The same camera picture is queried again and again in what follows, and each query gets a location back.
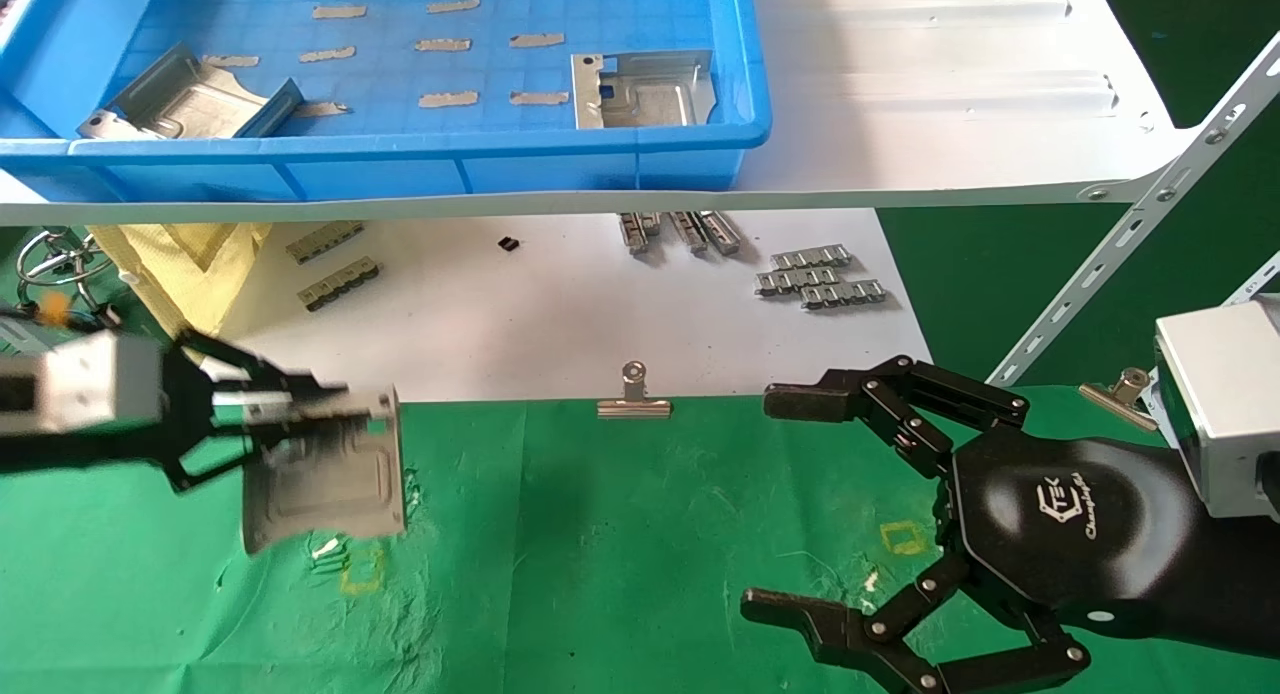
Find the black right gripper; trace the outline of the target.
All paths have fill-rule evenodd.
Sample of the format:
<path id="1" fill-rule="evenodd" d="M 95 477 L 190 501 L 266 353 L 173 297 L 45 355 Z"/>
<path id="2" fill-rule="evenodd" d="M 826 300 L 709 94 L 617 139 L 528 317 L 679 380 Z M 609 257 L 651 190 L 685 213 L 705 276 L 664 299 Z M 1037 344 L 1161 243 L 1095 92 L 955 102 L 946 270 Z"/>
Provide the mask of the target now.
<path id="1" fill-rule="evenodd" d="M 1018 394 L 905 355 L 868 370 L 829 369 L 815 384 L 768 385 L 771 419 L 859 421 L 923 478 L 950 475 L 959 540 L 978 577 L 969 558 L 941 557 L 872 615 L 749 588 L 742 616 L 799 633 L 815 662 L 865 674 L 887 693 L 1060 688 L 1092 662 L 1060 624 L 1276 657 L 1277 525 L 1212 517 L 1174 451 L 1016 430 L 1029 408 Z M 986 433 L 954 453 L 927 412 Z M 978 581 L 1028 643 L 937 665 L 919 656 L 908 636 Z"/>

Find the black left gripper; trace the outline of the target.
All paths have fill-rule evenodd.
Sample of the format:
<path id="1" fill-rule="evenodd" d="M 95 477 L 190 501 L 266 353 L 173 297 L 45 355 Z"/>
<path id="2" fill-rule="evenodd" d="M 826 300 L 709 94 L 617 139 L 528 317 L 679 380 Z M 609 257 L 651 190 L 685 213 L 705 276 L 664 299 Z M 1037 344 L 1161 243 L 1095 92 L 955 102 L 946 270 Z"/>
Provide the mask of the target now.
<path id="1" fill-rule="evenodd" d="M 115 392 L 141 394 L 147 415 L 56 433 L 3 434 L 4 475 L 45 470 L 147 464 L 159 469 L 174 493 L 184 494 L 246 465 L 289 439 L 311 433 L 310 420 L 371 419 L 394 423 L 399 402 L 390 392 L 353 392 L 324 383 L 310 371 L 282 369 L 256 353 L 196 329 L 182 329 L 178 346 L 242 371 L 241 379 L 211 380 L 179 348 L 155 362 L 129 365 L 115 375 Z M 280 420 L 212 420 L 212 393 L 283 394 Z M 238 451 L 211 460 L 210 446 Z"/>

